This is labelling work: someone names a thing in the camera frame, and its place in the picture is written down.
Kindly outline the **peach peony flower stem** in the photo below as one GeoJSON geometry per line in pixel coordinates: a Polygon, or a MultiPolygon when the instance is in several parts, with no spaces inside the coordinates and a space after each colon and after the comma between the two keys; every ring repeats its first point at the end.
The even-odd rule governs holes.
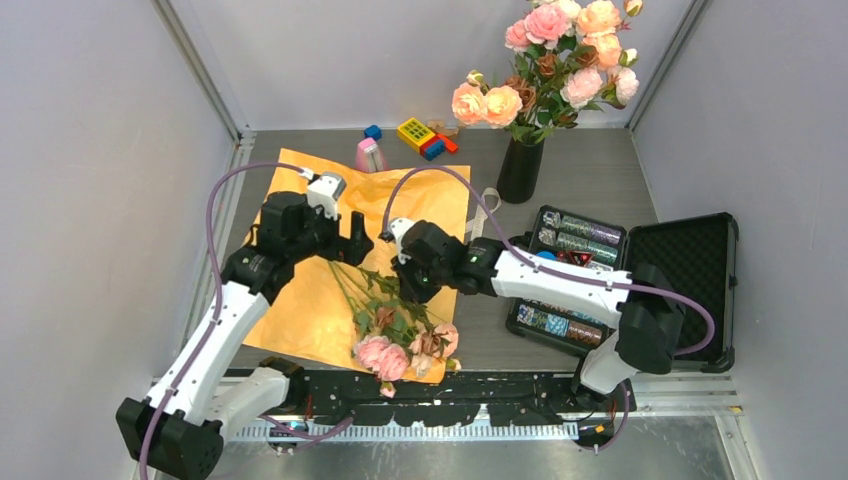
{"type": "Polygon", "coordinates": [[[518,117],[524,103],[511,86],[490,87],[482,73],[472,70],[452,94],[451,111],[462,125],[485,124],[506,129],[518,117]]]}

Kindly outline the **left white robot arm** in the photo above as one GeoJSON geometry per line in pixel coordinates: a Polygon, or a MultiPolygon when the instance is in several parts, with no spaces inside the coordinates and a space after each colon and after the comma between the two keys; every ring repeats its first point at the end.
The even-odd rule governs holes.
{"type": "Polygon", "coordinates": [[[255,324],[312,257],[360,265],[374,247],[355,211],[349,236],[340,232],[342,176],[297,173],[302,193],[279,191],[262,205],[247,242],[214,265],[214,298],[176,360],[141,400],[125,399],[116,421],[139,476],[151,470],[176,479],[206,479],[225,444],[260,415],[298,412],[307,398],[302,367],[270,360],[223,394],[216,390],[255,324]]]}

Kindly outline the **cream printed ribbon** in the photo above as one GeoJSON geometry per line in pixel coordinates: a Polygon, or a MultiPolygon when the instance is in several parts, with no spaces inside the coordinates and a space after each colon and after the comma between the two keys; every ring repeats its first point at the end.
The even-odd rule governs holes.
{"type": "Polygon", "coordinates": [[[494,187],[485,188],[480,196],[483,204],[476,205],[474,214],[465,226],[466,239],[469,241],[482,235],[485,223],[490,217],[486,211],[494,214],[502,205],[500,194],[494,187]]]}

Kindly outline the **orange flower bouquet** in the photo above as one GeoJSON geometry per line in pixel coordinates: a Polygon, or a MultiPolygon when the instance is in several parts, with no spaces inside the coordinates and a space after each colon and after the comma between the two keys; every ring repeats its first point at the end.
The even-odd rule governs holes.
{"type": "Polygon", "coordinates": [[[392,399],[405,376],[424,381],[432,373],[459,372],[459,332],[449,320],[400,297],[395,276],[330,262],[329,271],[351,310],[355,364],[373,374],[380,395],[392,399]]]}

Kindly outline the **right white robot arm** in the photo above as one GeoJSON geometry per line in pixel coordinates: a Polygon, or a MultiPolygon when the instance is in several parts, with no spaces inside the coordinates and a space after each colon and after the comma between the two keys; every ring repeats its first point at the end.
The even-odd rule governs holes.
{"type": "Polygon", "coordinates": [[[509,242],[463,242],[436,224],[395,218],[381,240],[394,244],[391,268],[404,300],[429,302],[443,288],[540,302],[582,314],[611,328],[579,363],[571,387],[574,403],[596,410],[620,383],[637,373],[672,370],[685,316],[683,298],[668,290],[651,265],[636,272],[599,271],[549,260],[509,242]]]}

